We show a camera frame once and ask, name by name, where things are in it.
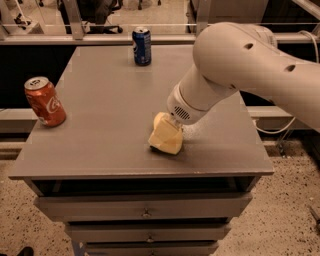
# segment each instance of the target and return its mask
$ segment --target table top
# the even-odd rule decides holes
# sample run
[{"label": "table top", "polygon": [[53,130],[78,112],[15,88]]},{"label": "table top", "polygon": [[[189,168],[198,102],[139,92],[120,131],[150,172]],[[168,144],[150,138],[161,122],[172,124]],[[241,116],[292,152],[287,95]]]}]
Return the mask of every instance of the table top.
[{"label": "table top", "polygon": [[153,118],[192,65],[192,46],[152,46],[140,67],[130,46],[78,47],[57,91],[67,120],[36,123],[12,179],[261,176],[272,164],[239,93],[184,126],[176,156],[152,152]]}]

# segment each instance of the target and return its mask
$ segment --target drawer handle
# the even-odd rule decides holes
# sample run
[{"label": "drawer handle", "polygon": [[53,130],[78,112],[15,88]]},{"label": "drawer handle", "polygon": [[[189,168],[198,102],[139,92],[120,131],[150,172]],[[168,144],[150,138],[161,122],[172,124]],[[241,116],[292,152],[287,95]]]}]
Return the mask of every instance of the drawer handle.
[{"label": "drawer handle", "polygon": [[152,215],[147,208],[144,209],[144,213],[142,213],[142,215],[141,215],[141,217],[144,219],[149,219],[149,218],[151,218],[151,216]]},{"label": "drawer handle", "polygon": [[153,242],[154,242],[154,240],[153,240],[152,236],[149,236],[147,239],[147,243],[151,244]]}]

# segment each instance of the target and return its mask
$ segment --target gray table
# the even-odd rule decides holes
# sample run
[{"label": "gray table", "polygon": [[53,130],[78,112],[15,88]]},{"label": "gray table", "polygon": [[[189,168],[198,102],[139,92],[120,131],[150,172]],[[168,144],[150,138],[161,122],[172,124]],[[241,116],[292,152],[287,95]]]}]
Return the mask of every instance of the gray table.
[{"label": "gray table", "polygon": [[273,168],[238,93],[184,127],[177,156],[152,152],[153,118],[191,67],[192,46],[152,46],[152,57],[139,67],[129,46],[77,48],[57,85],[67,120],[36,124],[10,178],[89,252],[207,255]]}]

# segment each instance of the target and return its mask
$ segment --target soda can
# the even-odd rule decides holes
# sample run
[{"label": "soda can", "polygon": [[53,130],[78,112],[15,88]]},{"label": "soda can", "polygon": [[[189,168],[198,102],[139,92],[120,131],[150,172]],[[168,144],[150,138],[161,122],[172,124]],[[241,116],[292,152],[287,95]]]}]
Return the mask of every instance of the soda can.
[{"label": "soda can", "polygon": [[146,27],[136,27],[132,32],[134,61],[137,65],[151,63],[151,33]]},{"label": "soda can", "polygon": [[46,77],[34,77],[24,84],[29,104],[45,126],[57,126],[67,117],[53,84]]}]

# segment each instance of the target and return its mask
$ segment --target can lid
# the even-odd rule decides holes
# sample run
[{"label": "can lid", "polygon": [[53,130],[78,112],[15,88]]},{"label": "can lid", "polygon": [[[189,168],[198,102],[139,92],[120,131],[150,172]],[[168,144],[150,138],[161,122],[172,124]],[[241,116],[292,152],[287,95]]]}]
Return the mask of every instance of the can lid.
[{"label": "can lid", "polygon": [[149,30],[146,28],[146,27],[136,27],[135,29],[134,29],[134,32],[136,32],[136,33],[146,33],[146,32],[148,32]]},{"label": "can lid", "polygon": [[24,88],[28,90],[39,90],[42,87],[45,87],[49,83],[49,79],[44,76],[37,76],[30,78],[24,84]]}]

